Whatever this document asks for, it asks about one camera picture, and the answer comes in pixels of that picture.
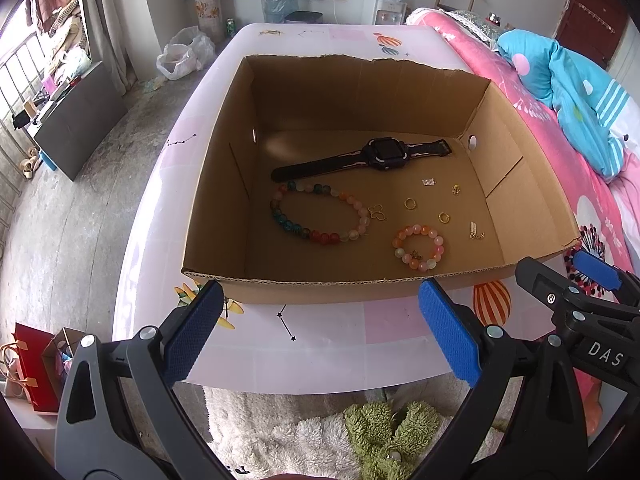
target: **green can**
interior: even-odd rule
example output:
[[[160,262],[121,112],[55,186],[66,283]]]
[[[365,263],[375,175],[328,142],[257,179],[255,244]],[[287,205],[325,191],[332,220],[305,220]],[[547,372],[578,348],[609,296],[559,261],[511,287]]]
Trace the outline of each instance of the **green can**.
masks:
[[[233,18],[229,18],[226,20],[226,34],[228,37],[232,38],[238,33],[238,29],[236,28],[236,20]]]

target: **watch strap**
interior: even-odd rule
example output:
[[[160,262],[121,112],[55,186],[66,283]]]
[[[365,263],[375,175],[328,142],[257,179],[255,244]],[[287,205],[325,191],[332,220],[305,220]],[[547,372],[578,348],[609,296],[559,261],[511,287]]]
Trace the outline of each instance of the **watch strap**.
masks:
[[[445,156],[452,153],[449,143],[444,139],[435,140],[434,142],[423,142],[421,144],[406,144],[406,149],[411,158],[418,156]]]
[[[308,176],[316,176],[325,173],[333,173],[334,171],[346,170],[348,168],[356,168],[357,166],[368,166],[362,150],[351,153],[343,153],[342,155],[329,156],[319,160],[303,162],[302,164],[293,164],[292,166],[283,166],[271,171],[271,179],[274,182],[287,182],[289,180],[298,180]]]

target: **red shopping bag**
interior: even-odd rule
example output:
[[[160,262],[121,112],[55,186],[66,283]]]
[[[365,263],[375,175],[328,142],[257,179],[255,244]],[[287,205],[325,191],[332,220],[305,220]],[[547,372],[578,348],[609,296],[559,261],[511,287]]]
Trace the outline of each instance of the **red shopping bag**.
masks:
[[[42,361],[42,352],[53,339],[53,334],[16,323],[14,339],[13,349],[20,358],[20,384],[27,391],[34,411],[57,413],[60,401]]]

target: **green plush fabric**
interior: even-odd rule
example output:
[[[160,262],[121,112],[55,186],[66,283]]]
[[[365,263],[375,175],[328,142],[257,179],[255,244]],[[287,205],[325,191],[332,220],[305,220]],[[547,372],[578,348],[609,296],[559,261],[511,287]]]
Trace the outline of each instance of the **green plush fabric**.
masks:
[[[394,416],[384,402],[351,406],[344,421],[353,450],[362,464],[363,480],[405,480],[416,466],[418,455],[440,427],[438,413],[424,402],[406,407],[406,417],[394,431]],[[400,453],[399,462],[388,458]]]

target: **cardboard box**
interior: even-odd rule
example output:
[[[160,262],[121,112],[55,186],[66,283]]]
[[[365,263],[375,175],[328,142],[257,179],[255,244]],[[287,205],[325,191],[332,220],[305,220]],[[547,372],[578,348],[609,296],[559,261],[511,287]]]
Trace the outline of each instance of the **cardboard box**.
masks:
[[[53,391],[58,400],[62,398],[62,380],[56,371],[56,364],[60,361],[60,352],[58,349],[68,349],[71,357],[76,354],[76,349],[80,340],[84,337],[84,332],[74,330],[73,328],[63,328],[58,332],[47,347],[42,352],[42,362],[44,369],[49,377],[49,382],[53,386]]]
[[[355,242],[320,246],[274,221],[274,168],[352,152],[385,136],[444,138],[453,153],[389,172],[361,168],[306,179],[348,191],[365,206],[383,206],[387,220],[372,220]],[[436,185],[423,186],[427,178]],[[417,202],[415,210],[404,207],[407,198]],[[282,210],[321,232],[358,221],[330,196],[289,194]],[[441,212],[449,223],[438,220]],[[472,221],[484,239],[470,238]],[[445,239],[442,260],[427,274],[394,256],[395,233],[413,224],[428,224]],[[430,238],[412,238],[405,248],[433,251]],[[253,56],[242,60],[214,126],[182,272],[214,278],[227,296],[249,303],[379,300],[416,294],[425,276],[443,286],[503,278],[524,256],[549,258],[577,240],[574,215],[545,155],[489,80],[405,60]]]

